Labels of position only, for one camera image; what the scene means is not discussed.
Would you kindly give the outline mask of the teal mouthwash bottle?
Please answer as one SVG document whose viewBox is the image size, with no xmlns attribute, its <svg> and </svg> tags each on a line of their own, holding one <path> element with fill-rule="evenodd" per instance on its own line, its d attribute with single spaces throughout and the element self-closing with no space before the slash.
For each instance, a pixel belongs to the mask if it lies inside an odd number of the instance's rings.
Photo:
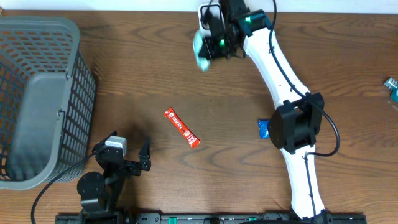
<svg viewBox="0 0 398 224">
<path fill-rule="evenodd" d="M 392 77 L 390 77 L 384 82 L 384 85 L 391 91 L 390 94 L 391 99 L 397 103 L 398 102 L 397 81 Z"/>
</svg>

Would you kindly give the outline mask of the mint green wipes pack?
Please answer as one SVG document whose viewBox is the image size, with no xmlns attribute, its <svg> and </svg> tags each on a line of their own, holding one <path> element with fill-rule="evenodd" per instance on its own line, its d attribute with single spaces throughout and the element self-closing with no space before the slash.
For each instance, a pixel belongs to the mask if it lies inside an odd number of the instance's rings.
<svg viewBox="0 0 398 224">
<path fill-rule="evenodd" d="M 210 61 L 205 56 L 200 55 L 202 50 L 204 50 L 203 35 L 198 30 L 193 37 L 193 53 L 195 55 L 197 67 L 203 72 L 207 72 L 210 66 Z"/>
</svg>

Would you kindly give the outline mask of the blue Oreo cookie pack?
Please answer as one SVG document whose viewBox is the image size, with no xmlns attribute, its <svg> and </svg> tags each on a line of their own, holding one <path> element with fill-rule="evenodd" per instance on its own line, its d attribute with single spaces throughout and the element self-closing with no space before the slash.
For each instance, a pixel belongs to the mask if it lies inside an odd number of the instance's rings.
<svg viewBox="0 0 398 224">
<path fill-rule="evenodd" d="M 268 130 L 269 120 L 259 119 L 257 124 L 258 124 L 258 128 L 259 128 L 260 138 L 261 139 L 269 138 L 269 130 Z"/>
</svg>

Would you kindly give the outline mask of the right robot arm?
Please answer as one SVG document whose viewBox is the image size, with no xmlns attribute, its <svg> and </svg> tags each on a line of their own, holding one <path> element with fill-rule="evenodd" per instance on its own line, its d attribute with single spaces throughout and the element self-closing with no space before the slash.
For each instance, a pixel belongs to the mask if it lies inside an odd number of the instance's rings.
<svg viewBox="0 0 398 224">
<path fill-rule="evenodd" d="M 198 8 L 199 30 L 193 39 L 197 65 L 207 71 L 212 60 L 230 58 L 238 49 L 250 58 L 264 80 L 275 111 L 267 133 L 282 153 L 292 192 L 292 219 L 319 222 L 325 206 L 315 172 L 316 136 L 324 100 L 299 80 L 280 49 L 274 22 L 244 1 L 210 1 Z"/>
</svg>

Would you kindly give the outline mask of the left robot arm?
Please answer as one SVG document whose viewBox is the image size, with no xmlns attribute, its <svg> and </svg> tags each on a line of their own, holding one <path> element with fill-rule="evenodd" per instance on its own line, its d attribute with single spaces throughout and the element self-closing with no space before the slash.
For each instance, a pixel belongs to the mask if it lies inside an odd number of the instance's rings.
<svg viewBox="0 0 398 224">
<path fill-rule="evenodd" d="M 88 172 L 77 183 L 82 211 L 80 223 L 134 223 L 134 216 L 125 208 L 118 208 L 118 198 L 125 180 L 150 171 L 150 139 L 146 139 L 138 153 L 138 161 L 125 158 L 127 139 L 113 131 L 92 149 L 102 173 Z"/>
</svg>

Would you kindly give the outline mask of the red Nescafe stick sachet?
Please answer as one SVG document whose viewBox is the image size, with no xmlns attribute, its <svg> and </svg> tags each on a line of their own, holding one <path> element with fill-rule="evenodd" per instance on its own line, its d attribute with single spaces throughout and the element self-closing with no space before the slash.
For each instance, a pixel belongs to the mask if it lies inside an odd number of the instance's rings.
<svg viewBox="0 0 398 224">
<path fill-rule="evenodd" d="M 201 141 L 189 130 L 184 122 L 178 117 L 173 108 L 164 112 L 164 116 L 177 128 L 183 138 L 189 143 L 191 148 L 197 147 Z"/>
</svg>

